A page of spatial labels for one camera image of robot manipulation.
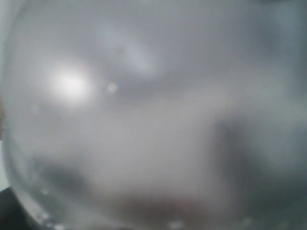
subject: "transparent glass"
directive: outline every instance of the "transparent glass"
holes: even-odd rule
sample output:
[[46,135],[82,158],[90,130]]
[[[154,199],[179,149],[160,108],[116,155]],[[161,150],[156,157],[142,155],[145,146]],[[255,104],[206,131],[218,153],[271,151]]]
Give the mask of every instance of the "transparent glass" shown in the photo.
[[303,228],[306,11],[26,1],[5,50],[3,147],[38,229]]

